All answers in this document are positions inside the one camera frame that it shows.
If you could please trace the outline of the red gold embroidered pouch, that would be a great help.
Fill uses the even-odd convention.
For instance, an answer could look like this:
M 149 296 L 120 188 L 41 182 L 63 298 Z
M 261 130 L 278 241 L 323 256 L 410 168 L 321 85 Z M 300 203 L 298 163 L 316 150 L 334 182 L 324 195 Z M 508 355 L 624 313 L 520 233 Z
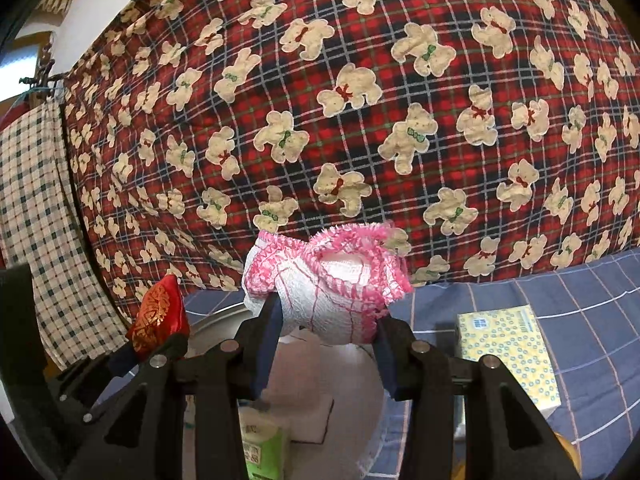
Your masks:
M 189 337 L 190 324 L 178 280 L 174 274 L 167 274 L 143 296 L 126 337 L 138 358 L 145 361 L 175 334 Z

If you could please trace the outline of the green pocket tissue pack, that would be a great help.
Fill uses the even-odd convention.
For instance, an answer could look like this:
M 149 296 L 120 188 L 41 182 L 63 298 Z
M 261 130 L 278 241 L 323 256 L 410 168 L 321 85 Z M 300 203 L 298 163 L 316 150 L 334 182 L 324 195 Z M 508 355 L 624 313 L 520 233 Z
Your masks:
M 288 424 L 249 406 L 239 407 L 241 439 L 248 478 L 283 480 L 288 468 Z

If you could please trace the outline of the pink trimmed white knit sock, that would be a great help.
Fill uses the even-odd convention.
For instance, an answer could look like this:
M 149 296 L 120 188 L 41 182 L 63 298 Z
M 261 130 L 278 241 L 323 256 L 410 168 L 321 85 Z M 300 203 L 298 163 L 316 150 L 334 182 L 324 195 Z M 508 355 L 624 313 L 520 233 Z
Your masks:
M 309 330 L 326 344 L 370 344 L 376 321 L 412 286 L 387 223 L 331 226 L 309 240 L 262 231 L 242 274 L 244 304 L 258 315 L 275 294 L 283 336 Z

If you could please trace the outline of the yellow patterned tissue box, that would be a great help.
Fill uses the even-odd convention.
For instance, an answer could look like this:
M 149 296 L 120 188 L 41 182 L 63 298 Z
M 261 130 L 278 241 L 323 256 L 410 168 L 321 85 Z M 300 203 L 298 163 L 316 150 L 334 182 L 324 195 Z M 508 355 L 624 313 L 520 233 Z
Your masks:
M 529 304 L 459 314 L 457 329 L 460 358 L 498 356 L 545 418 L 561 405 L 551 358 Z

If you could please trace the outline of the blue checked bed sheet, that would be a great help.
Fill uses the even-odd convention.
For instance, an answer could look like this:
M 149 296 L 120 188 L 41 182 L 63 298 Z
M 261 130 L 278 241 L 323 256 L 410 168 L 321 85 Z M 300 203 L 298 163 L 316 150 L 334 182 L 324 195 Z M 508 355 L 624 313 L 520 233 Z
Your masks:
M 554 430 L 576 446 L 586 479 L 613 471 L 639 431 L 639 253 L 503 282 L 435 284 L 392 307 L 446 352 L 461 313 L 532 307 L 558 383 Z

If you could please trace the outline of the round metal tin container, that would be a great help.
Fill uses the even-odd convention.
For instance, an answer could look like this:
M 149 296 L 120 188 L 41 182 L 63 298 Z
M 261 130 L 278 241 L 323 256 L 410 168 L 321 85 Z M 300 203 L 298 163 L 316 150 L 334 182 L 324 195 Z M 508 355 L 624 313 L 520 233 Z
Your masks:
M 253 408 L 284 422 L 287 479 L 363 479 L 381 452 L 386 392 L 370 346 L 330 346 L 309 330 L 279 340 Z

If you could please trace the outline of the red plaid teddy bear blanket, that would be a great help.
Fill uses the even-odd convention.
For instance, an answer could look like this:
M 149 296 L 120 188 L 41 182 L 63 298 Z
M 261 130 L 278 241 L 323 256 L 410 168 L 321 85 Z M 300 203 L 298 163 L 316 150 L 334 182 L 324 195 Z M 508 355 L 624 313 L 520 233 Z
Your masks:
M 639 48 L 608 0 L 131 0 L 65 83 L 99 277 L 239 287 L 262 231 L 385 223 L 416 284 L 639 241 Z

